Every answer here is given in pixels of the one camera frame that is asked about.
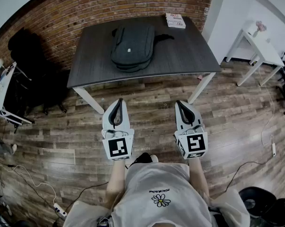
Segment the person's left forearm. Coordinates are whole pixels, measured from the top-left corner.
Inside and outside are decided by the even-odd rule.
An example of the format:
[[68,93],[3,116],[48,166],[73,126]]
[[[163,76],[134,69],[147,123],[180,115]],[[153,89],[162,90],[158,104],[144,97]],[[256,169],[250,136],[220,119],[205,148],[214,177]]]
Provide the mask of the person's left forearm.
[[112,210],[125,192],[125,160],[114,161],[105,194],[105,206]]

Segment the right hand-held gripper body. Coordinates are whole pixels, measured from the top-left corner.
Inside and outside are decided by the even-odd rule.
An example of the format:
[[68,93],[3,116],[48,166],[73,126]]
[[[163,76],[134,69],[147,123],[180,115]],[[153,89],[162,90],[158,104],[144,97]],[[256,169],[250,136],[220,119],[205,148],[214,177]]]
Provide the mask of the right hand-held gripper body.
[[174,133],[175,141],[184,159],[202,157],[208,151],[208,135],[203,124]]

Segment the black round stool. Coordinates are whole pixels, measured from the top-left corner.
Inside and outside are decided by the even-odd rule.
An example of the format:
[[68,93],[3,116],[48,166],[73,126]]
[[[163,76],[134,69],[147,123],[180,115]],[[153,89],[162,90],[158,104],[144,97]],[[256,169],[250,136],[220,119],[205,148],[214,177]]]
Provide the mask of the black round stool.
[[239,195],[251,217],[272,226],[285,226],[285,198],[278,199],[271,192],[255,186],[242,189]]

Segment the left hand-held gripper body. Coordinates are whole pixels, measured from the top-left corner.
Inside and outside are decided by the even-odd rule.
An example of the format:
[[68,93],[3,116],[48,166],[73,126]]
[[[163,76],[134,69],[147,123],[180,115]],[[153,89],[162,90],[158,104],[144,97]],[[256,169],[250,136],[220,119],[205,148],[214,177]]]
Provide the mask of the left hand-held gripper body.
[[109,160],[125,160],[132,155],[132,146],[134,140],[133,129],[103,129],[103,146]]

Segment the white flower print t-shirt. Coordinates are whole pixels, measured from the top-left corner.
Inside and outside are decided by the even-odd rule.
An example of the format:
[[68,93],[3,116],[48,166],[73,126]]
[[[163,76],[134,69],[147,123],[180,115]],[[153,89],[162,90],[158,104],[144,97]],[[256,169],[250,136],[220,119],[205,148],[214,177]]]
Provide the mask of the white flower print t-shirt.
[[189,165],[152,162],[126,169],[124,195],[112,210],[77,201],[63,227],[250,227],[250,215],[235,189],[202,197]]

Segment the white side table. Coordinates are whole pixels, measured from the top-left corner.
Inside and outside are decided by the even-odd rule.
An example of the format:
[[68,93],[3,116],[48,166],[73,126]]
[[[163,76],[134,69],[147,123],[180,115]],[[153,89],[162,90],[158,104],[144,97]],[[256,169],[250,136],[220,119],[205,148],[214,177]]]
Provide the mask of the white side table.
[[254,54],[250,59],[250,64],[252,64],[254,61],[256,64],[251,67],[251,69],[243,76],[240,81],[236,83],[236,85],[241,86],[256,70],[260,68],[263,63],[274,65],[276,68],[259,83],[260,86],[263,86],[282,67],[284,67],[284,63],[270,42],[270,39],[267,37],[267,33],[265,31],[261,32],[256,25],[256,21],[254,20],[247,20],[244,23],[243,27],[240,29],[238,36],[236,37],[226,57],[227,62],[229,62],[231,58],[234,57],[234,54],[243,38],[247,40],[247,42],[254,50]]

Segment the person's right forearm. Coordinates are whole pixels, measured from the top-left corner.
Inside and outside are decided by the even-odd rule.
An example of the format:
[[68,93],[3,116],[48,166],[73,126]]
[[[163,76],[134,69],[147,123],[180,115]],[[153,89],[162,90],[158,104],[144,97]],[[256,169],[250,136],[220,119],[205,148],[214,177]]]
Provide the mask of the person's right forearm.
[[191,186],[202,196],[209,198],[208,184],[199,158],[189,159]]

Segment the person's black trousers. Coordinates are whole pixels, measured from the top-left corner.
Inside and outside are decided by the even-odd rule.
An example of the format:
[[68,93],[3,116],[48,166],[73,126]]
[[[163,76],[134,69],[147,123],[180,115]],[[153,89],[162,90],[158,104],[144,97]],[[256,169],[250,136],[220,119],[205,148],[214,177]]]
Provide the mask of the person's black trousers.
[[148,153],[144,152],[139,157],[137,157],[130,166],[132,166],[133,164],[140,164],[140,163],[146,164],[146,163],[152,163],[152,162],[153,160],[151,156]]

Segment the dark grey fabric backpack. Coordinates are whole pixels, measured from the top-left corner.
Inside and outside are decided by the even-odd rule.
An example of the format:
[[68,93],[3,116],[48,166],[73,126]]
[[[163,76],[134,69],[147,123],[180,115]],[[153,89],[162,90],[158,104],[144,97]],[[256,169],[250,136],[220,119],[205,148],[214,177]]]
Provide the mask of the dark grey fabric backpack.
[[111,60],[118,70],[133,73],[147,68],[157,43],[174,39],[168,34],[155,34],[155,27],[147,23],[120,25],[112,31]]

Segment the pink flowers in vase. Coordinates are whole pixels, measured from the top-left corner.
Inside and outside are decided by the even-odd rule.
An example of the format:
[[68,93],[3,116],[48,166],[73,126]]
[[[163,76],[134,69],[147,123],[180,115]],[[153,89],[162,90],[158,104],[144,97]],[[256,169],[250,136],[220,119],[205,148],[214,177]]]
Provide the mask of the pink flowers in vase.
[[267,27],[262,23],[262,21],[256,21],[257,30],[254,32],[253,37],[256,37],[260,32],[265,32]]

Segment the white table leg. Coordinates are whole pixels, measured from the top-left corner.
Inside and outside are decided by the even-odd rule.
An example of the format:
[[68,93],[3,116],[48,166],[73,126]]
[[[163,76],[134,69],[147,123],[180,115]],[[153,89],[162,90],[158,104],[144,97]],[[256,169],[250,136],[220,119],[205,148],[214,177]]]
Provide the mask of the white table leg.
[[188,99],[189,104],[192,104],[197,99],[197,97],[204,90],[204,88],[208,85],[208,83],[215,76],[215,74],[216,74],[215,72],[212,72],[212,73],[208,74],[207,76],[203,77],[203,79],[199,82],[199,84],[195,88],[194,92],[189,97],[189,99]]
[[92,96],[85,90],[84,87],[74,87],[73,89],[100,115],[104,114],[104,109],[92,98]]

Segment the white printed flat box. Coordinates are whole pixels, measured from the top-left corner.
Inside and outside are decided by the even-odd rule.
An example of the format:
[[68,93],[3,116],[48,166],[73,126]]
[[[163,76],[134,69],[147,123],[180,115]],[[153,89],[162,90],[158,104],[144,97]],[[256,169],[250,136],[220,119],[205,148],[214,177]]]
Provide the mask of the white printed flat box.
[[181,14],[166,13],[165,17],[166,17],[167,25],[169,27],[182,28],[182,29],[186,28],[185,22]]

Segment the white desk with clutter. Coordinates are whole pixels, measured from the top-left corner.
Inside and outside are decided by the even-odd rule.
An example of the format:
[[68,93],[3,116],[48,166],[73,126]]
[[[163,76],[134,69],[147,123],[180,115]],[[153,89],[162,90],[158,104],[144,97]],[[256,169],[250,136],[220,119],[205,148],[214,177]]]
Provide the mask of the white desk with clutter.
[[10,66],[8,66],[7,68],[4,68],[3,60],[0,59],[0,68],[4,69],[0,76],[0,117],[4,118],[6,121],[9,121],[17,125],[22,125],[22,122],[33,124],[34,121],[17,116],[16,114],[13,114],[7,111],[4,107],[4,101],[5,101],[5,97],[7,94],[7,90],[8,90],[10,81],[12,79],[13,73],[15,69],[17,68],[17,63],[13,62]]

